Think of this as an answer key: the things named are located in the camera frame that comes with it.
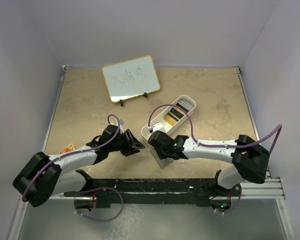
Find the grey card holder wallet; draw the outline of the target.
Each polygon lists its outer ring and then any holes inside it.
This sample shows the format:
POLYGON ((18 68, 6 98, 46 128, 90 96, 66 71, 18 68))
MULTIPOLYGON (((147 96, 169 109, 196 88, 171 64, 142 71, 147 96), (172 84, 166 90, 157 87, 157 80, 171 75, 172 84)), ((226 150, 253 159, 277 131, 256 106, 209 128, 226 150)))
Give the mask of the grey card holder wallet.
POLYGON ((160 168, 164 168, 164 167, 166 167, 167 165, 171 164, 174 161, 172 158, 162 158, 162 157, 160 157, 155 148, 152 148, 150 150, 150 152, 153 155, 156 162, 158 163, 158 165, 160 166, 160 168))

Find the white oblong plastic tray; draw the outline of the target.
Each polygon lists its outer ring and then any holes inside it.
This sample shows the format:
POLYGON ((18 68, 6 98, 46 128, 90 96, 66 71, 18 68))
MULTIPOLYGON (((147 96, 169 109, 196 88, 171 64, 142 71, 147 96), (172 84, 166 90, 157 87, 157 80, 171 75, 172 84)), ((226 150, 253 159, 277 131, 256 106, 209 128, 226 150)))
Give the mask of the white oblong plastic tray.
POLYGON ((188 120, 184 112, 191 116, 196 106, 196 102, 191 97, 181 95, 171 103, 171 106, 163 106, 157 109, 150 119, 152 132, 149 131, 148 127, 149 117, 147 118, 146 125, 140 131, 145 144, 149 146, 148 139, 155 131, 171 135, 182 123, 188 120))

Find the gold black striped card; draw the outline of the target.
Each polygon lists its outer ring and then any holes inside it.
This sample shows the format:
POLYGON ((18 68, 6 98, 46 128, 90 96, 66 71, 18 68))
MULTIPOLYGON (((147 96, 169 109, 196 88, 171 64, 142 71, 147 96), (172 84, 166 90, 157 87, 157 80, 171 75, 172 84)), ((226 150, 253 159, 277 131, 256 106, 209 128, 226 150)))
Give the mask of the gold black striped card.
POLYGON ((174 126, 178 121, 180 121, 185 114, 178 108, 171 108, 170 111, 163 118, 169 125, 174 126))

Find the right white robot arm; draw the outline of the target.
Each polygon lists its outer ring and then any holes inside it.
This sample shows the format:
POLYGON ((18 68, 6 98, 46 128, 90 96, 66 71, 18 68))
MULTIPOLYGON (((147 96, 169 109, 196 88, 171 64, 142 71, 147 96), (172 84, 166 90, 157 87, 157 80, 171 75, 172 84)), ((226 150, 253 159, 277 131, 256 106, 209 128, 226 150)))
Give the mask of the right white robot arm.
POLYGON ((244 181, 263 184, 266 180, 270 152, 247 135, 241 134, 233 140, 195 141, 186 135, 171 138, 165 132, 155 131, 147 143, 153 147, 153 156, 162 168, 180 159, 210 159, 231 164, 215 175, 212 190, 218 196, 244 181))

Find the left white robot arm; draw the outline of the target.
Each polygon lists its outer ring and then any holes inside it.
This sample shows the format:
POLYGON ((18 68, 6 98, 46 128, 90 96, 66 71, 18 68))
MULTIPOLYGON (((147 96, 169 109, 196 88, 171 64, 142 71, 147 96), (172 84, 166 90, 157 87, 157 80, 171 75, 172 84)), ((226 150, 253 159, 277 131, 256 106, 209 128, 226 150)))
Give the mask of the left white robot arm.
POLYGON ((144 149, 132 132, 121 130, 109 124, 101 135, 95 136, 83 147, 57 155, 35 153, 12 182, 13 187, 22 195, 25 202, 33 207, 45 203, 52 195, 77 191, 81 196, 88 196, 93 191, 91 181, 76 172, 78 179, 75 187, 66 184, 65 174, 85 166, 92 166, 105 160, 110 153, 120 152, 128 157, 144 149))

